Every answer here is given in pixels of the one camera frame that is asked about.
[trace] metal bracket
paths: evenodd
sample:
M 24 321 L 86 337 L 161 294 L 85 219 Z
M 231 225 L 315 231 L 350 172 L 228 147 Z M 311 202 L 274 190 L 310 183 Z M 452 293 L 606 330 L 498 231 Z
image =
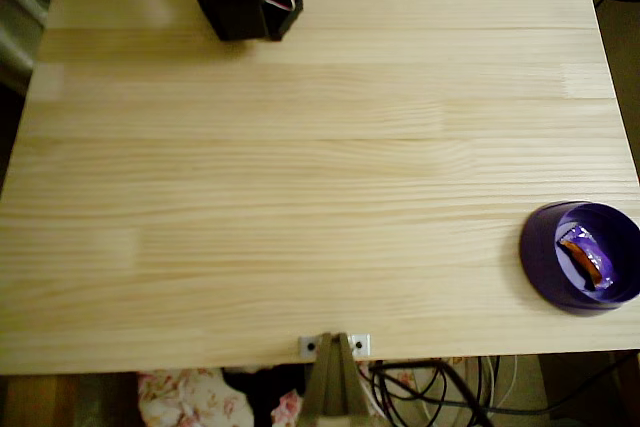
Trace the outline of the metal bracket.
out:
M 350 339 L 344 333 L 326 333 L 313 339 L 317 339 L 317 347 L 313 349 L 317 351 L 317 359 L 298 416 L 298 427 L 317 427 L 327 420 L 332 426 L 369 425 L 369 409 Z
M 318 353 L 318 348 L 320 347 L 321 339 L 321 335 L 300 337 L 298 340 L 300 357 L 306 360 L 315 359 Z M 354 357 L 371 356 L 371 336 L 369 334 L 348 335 L 347 339 L 351 346 L 351 354 Z

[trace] wooden leg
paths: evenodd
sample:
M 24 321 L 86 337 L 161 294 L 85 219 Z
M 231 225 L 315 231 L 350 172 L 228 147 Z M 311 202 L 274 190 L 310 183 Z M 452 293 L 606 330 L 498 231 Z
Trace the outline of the wooden leg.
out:
M 76 379 L 70 375 L 8 379 L 3 427 L 72 427 Z

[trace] pink flower pattern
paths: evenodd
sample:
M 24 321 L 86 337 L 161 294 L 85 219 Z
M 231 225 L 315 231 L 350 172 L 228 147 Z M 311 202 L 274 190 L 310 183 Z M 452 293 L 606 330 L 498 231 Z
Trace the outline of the pink flower pattern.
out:
M 288 394 L 280 397 L 280 405 L 271 412 L 271 421 L 273 425 L 278 426 L 294 426 L 300 413 L 301 399 L 292 390 Z
M 369 364 L 358 362 L 369 376 Z M 389 372 L 415 387 L 410 370 Z M 220 369 L 158 370 L 138 374 L 139 408 L 148 427 L 253 427 L 245 395 L 231 389 Z M 274 427 L 295 427 L 303 399 L 292 390 L 271 412 Z

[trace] floor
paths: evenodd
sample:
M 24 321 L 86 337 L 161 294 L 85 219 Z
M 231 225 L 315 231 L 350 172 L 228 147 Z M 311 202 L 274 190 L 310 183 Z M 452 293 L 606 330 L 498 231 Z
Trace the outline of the floor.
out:
M 640 82 L 637 81 L 640 71 L 640 4 L 605 2 L 597 14 L 636 166 L 640 166 Z M 1 184 L 20 118 L 22 99 L 0 87 L 0 105 Z M 516 383 L 516 389 L 505 406 L 536 408 L 545 405 L 547 397 L 549 400 L 558 399 L 590 372 L 609 361 L 607 353 L 523 356 L 518 369 L 520 381 Z M 108 374 L 80 377 L 76 427 L 141 425 L 135 409 L 135 376 Z M 498 395 L 509 380 L 504 376 L 499 379 Z M 4 397 L 2 387 L 3 383 L 0 382 L 0 396 Z M 507 416 L 495 416 L 493 420 L 497 427 L 630 425 L 616 390 L 615 379 L 608 377 L 593 391 L 552 416 L 552 420 L 548 417 Z M 458 425 L 455 415 L 455 412 L 443 412 L 438 425 Z M 577 419 L 581 423 L 559 418 Z M 424 423 L 424 419 L 418 418 L 416 421 L 420 421 L 420 425 Z

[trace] tabletop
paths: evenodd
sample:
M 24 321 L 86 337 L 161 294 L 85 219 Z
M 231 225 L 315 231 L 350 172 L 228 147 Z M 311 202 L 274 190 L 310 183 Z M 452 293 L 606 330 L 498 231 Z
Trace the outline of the tabletop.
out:
M 52 0 L 0 201 L 0 373 L 640 346 L 547 304 L 537 207 L 640 220 L 591 0 L 304 0 L 221 43 L 196 0 Z

